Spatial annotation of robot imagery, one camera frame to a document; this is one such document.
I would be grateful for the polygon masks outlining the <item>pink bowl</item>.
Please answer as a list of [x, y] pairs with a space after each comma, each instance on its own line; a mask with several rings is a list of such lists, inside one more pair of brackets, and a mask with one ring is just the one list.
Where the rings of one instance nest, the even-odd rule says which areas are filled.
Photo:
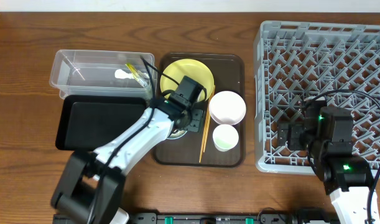
[[211, 99], [209, 112], [216, 123], [234, 126], [245, 117], [246, 104], [239, 94], [233, 91], [221, 91]]

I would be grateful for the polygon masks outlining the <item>pale green cup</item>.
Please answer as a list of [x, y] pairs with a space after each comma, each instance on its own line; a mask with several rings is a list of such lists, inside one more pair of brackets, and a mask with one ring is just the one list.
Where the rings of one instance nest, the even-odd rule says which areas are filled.
[[236, 128], [228, 124], [221, 124], [213, 130], [213, 142], [217, 150], [226, 152], [234, 148], [239, 142]]

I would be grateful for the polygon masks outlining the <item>yellow round plate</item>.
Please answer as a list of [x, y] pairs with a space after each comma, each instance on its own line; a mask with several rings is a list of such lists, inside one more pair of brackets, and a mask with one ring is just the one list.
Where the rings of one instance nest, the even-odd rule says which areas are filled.
[[184, 76], [188, 76], [201, 84], [206, 88], [206, 96], [202, 91], [199, 94], [198, 101], [209, 99], [215, 86], [211, 70], [204, 63], [195, 59], [186, 58], [177, 60], [168, 65], [163, 73], [170, 78], [173, 78], [178, 83], [182, 81]]

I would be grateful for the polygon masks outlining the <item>white tissue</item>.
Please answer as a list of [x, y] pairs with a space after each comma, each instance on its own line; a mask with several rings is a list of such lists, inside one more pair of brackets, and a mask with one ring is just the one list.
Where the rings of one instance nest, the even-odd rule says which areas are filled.
[[132, 73], [127, 73], [122, 69], [117, 69], [114, 73], [115, 78], [117, 79], [134, 79]]

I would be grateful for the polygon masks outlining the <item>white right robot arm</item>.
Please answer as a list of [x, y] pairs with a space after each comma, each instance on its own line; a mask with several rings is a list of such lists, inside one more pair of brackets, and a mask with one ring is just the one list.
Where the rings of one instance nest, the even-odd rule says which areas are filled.
[[374, 177], [368, 162], [353, 155], [350, 110], [328, 106], [324, 98], [307, 100], [303, 121], [280, 121], [277, 142], [306, 151], [323, 182], [340, 223], [380, 223]]

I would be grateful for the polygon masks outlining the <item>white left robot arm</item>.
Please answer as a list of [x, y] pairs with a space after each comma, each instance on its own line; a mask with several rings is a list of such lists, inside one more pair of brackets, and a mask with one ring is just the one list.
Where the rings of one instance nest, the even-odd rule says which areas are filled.
[[127, 223], [120, 208], [131, 169], [175, 129], [192, 121], [192, 109], [206, 89], [188, 76], [168, 98], [154, 96], [141, 117], [116, 139], [93, 152], [74, 151], [50, 200], [51, 206], [74, 223]]

